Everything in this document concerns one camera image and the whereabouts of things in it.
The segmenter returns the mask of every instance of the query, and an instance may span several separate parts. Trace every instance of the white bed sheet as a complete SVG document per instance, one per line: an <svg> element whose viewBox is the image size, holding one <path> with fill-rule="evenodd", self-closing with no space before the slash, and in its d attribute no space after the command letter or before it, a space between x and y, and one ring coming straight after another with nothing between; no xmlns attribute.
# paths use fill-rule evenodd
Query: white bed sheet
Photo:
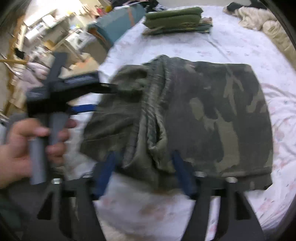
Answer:
<svg viewBox="0 0 296 241"><path fill-rule="evenodd" d="M142 36L140 21L110 49L99 68L101 80L108 82L126 64L142 64L158 55L190 61L244 63L252 66L265 94L270 113L274 160L273 184L266 191L246 192L265 232L275 228L296 193L296 72L264 33L243 28L239 19L222 12L222 7L202 6L204 17L213 17L210 34L177 33ZM80 98L79 104L96 103L100 95ZM77 178L93 162L78 154L81 132L90 113L77 115L80 126L73 131L68 154L68 174ZM107 193L95 202L100 218L125 233L145 240L179 240L191 215L193 201L181 192L154 194L138 181L114 174ZM215 234L219 199L212 199L206 240Z"/></svg>

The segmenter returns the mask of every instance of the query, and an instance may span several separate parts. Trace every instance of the metal screw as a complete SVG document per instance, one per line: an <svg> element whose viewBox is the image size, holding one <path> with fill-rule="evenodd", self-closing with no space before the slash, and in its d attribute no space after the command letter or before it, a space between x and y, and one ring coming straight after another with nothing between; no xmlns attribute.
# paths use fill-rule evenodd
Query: metal screw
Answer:
<svg viewBox="0 0 296 241"><path fill-rule="evenodd" d="M62 179L61 178L54 178L52 179L52 184L61 184L62 183Z"/></svg>
<svg viewBox="0 0 296 241"><path fill-rule="evenodd" d="M199 171L195 172L194 175L196 177L206 177L207 176L207 174L205 172L199 172Z"/></svg>
<svg viewBox="0 0 296 241"><path fill-rule="evenodd" d="M226 181L228 183L237 183L238 180L235 177L226 177Z"/></svg>
<svg viewBox="0 0 296 241"><path fill-rule="evenodd" d="M92 177L92 172L87 172L83 175L84 178Z"/></svg>

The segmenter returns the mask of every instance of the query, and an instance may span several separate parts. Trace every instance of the folded green garment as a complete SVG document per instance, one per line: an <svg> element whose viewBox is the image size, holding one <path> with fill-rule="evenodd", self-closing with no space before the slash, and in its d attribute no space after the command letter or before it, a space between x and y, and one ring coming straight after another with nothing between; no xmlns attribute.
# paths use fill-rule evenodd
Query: folded green garment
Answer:
<svg viewBox="0 0 296 241"><path fill-rule="evenodd" d="M167 18L146 19L144 25L148 28L174 28L183 24L198 24L201 16L197 14L181 15Z"/></svg>
<svg viewBox="0 0 296 241"><path fill-rule="evenodd" d="M178 32L199 32L199 33L208 33L210 28L213 26L212 18L202 18L199 24L183 24L179 27L174 28L153 28L145 29L143 34L146 35L156 35L164 33L178 33Z"/></svg>
<svg viewBox="0 0 296 241"><path fill-rule="evenodd" d="M174 17L174 16L180 16L180 15L201 15L203 10L200 7L191 7L191 8L185 8L180 10L165 10L160 12L149 12L146 13L146 19L157 19L157 18L167 18L167 17Z"/></svg>

